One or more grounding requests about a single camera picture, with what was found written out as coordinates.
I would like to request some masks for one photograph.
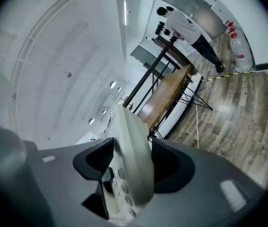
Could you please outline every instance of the yellow and black tape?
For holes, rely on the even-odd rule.
[[[209,78],[207,80],[203,80],[203,81],[213,81],[213,80],[216,80],[216,79],[221,79],[221,78],[229,78],[231,76],[235,76],[235,75],[241,75],[241,74],[249,74],[250,72],[249,71],[245,71],[245,72],[242,72],[242,73],[238,73],[238,72],[234,72],[232,74],[227,74],[227,75],[223,75],[221,77],[216,77],[216,78]]]

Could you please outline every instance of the plastic bottle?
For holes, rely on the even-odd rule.
[[[253,60],[248,43],[235,33],[231,35],[230,45],[235,54],[237,64],[235,70],[238,72],[249,71],[253,66]]]

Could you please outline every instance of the person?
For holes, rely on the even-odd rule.
[[[181,11],[174,10],[171,7],[167,7],[167,9],[160,7],[157,9],[157,14],[166,18],[165,27],[170,31],[170,35],[174,35],[182,41],[187,41],[203,57],[215,65],[217,72],[224,71],[224,66],[218,60],[213,48],[199,28],[188,20]]]

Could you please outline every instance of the black shoe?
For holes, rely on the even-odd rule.
[[[223,72],[223,71],[224,71],[224,66],[223,66],[223,65],[216,66],[216,71],[217,71],[218,73]]]

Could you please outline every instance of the black pants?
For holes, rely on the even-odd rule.
[[[203,35],[201,35],[194,44],[191,44],[191,46],[216,67],[221,65],[213,48]]]

